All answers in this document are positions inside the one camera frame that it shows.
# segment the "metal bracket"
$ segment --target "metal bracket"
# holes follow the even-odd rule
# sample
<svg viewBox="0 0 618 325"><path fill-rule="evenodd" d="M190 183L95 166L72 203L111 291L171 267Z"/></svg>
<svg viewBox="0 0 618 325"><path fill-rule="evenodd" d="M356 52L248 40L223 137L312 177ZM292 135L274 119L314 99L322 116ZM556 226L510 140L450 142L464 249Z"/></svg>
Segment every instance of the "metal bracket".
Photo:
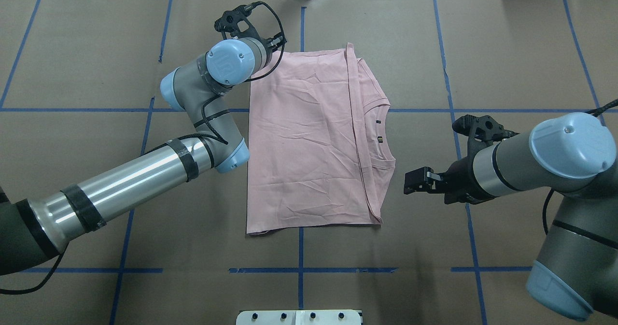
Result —
<svg viewBox="0 0 618 325"><path fill-rule="evenodd" d="M236 325L363 325L355 310L243 311Z"/></svg>

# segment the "folded pink cloth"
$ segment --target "folded pink cloth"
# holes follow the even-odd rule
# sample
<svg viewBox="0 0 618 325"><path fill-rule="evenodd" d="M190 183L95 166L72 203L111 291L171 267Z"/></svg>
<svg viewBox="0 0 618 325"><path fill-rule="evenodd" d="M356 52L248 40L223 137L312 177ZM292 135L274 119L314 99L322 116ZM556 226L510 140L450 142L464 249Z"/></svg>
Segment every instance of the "folded pink cloth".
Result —
<svg viewBox="0 0 618 325"><path fill-rule="evenodd" d="M248 234L382 223L395 169L384 128L390 103L351 43L286 52L251 83L249 107Z"/></svg>

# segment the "white bracket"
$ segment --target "white bracket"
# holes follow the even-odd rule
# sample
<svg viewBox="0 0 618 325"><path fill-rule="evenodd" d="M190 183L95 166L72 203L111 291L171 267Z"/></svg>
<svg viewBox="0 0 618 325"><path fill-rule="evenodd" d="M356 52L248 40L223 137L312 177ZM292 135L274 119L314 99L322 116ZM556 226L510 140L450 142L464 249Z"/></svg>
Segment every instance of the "white bracket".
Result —
<svg viewBox="0 0 618 325"><path fill-rule="evenodd" d="M363 317L355 310L243 311L236 325L363 325Z"/></svg>

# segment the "wrinkled fabric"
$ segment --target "wrinkled fabric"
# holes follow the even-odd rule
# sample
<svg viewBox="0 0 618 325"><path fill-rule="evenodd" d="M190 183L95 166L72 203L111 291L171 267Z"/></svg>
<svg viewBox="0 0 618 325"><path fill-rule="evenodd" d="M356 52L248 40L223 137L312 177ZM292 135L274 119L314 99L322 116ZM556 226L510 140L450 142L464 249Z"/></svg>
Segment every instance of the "wrinkled fabric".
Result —
<svg viewBox="0 0 618 325"><path fill-rule="evenodd" d="M385 133L389 107L350 43L286 52L269 76L252 81L247 233L381 224L395 168Z"/></svg>

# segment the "light blue cap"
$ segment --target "light blue cap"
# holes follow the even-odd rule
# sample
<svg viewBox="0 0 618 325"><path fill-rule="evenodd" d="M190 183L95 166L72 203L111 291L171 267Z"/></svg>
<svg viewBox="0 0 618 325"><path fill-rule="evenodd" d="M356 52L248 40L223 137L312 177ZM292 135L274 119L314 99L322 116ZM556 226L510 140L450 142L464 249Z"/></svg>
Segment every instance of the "light blue cap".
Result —
<svg viewBox="0 0 618 325"><path fill-rule="evenodd" d="M217 82L238 85L253 74L255 56L249 45L236 39L227 39L207 52L206 66Z"/></svg>
<svg viewBox="0 0 618 325"><path fill-rule="evenodd" d="M585 321L593 312L585 299L538 261L532 265L526 290L539 303L569 319Z"/></svg>
<svg viewBox="0 0 618 325"><path fill-rule="evenodd" d="M543 168L568 179L594 177L616 160L611 132L587 113L570 113L539 123L530 132L528 143Z"/></svg>
<svg viewBox="0 0 618 325"><path fill-rule="evenodd" d="M161 90L161 95L163 99L172 107L172 109L177 112L185 111L180 104L178 104L178 100L176 99L176 93L174 92L174 75L176 75L176 70L180 69L180 67L174 69L173 72L167 74L163 80L161 80L161 85L159 85L159 90Z"/></svg>
<svg viewBox="0 0 618 325"><path fill-rule="evenodd" d="M227 173L228 171L237 168L239 165L245 164L249 160L249 149L247 148L247 144L245 144L245 139L238 144L236 150L230 156L228 156L225 161L221 162L220 165L216 167L219 173Z"/></svg>

